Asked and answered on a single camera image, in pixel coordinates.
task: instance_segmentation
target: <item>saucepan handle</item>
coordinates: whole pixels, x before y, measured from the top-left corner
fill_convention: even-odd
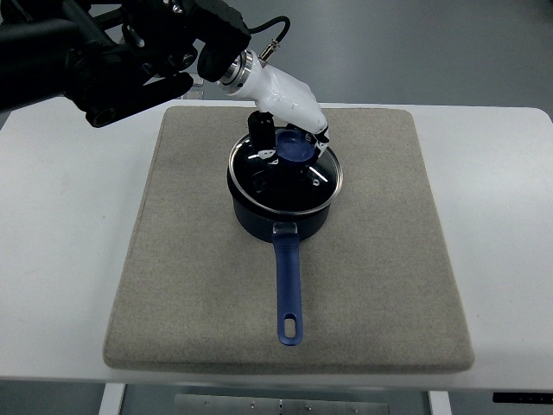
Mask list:
[[[277,268],[276,330],[278,340],[286,346],[295,346],[303,338],[300,235],[296,224],[292,225],[275,224],[272,235]]]

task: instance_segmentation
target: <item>saucepan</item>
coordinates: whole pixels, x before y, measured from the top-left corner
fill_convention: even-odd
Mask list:
[[[315,163],[305,133],[276,128],[277,163],[267,163],[246,135],[233,146],[227,170],[234,213],[254,237],[276,254],[276,331],[295,346],[303,338],[300,241],[315,234],[340,192],[343,173],[329,148]]]

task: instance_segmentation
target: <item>cable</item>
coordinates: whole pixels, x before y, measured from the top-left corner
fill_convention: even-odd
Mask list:
[[[280,22],[284,23],[283,30],[280,32],[280,35],[276,37],[276,41],[280,43],[288,33],[288,30],[290,29],[290,19],[286,16],[275,17],[274,19],[270,19],[268,22],[263,23],[262,25],[257,26],[256,28],[251,28],[249,30],[250,30],[250,33],[252,34],[263,32],[264,30]]]

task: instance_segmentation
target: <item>felt pad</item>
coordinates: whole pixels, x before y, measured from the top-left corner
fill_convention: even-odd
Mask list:
[[[278,341],[273,247],[239,225],[226,186],[228,155],[252,111],[167,110],[106,364],[210,374],[469,368],[473,351],[415,126],[399,110],[325,110],[344,184],[327,222],[301,245],[303,341]]]

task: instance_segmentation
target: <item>lid rim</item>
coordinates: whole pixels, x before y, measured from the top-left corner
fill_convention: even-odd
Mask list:
[[[327,208],[328,206],[330,206],[330,204],[332,203],[332,201],[334,200],[336,195],[338,195],[338,193],[340,192],[341,187],[342,187],[342,182],[343,182],[342,168],[340,166],[340,163],[338,162],[338,158],[336,157],[334,152],[332,150],[330,150],[330,148],[327,148],[325,150],[325,152],[327,152],[331,156],[333,166],[334,166],[335,171],[336,171],[336,185],[334,187],[333,193],[321,205],[319,205],[317,207],[313,207],[311,209],[299,210],[299,211],[279,210],[279,209],[274,209],[272,207],[267,207],[267,206],[259,203],[258,201],[256,201],[253,197],[251,197],[244,190],[244,188],[242,188],[242,186],[240,186],[240,183],[238,182],[238,179],[235,175],[234,166],[233,166],[234,157],[236,156],[238,148],[249,136],[250,136],[249,134],[246,134],[244,137],[240,138],[232,146],[231,154],[230,154],[229,159],[228,159],[228,170],[229,170],[229,174],[230,174],[232,183],[234,184],[236,189],[240,192],[240,194],[243,197],[245,197],[248,201],[253,203],[258,208],[262,208],[264,211],[271,212],[273,214],[282,214],[282,215],[288,215],[288,216],[305,216],[305,215],[308,215],[308,214],[315,214],[317,212],[320,212],[324,208]]]

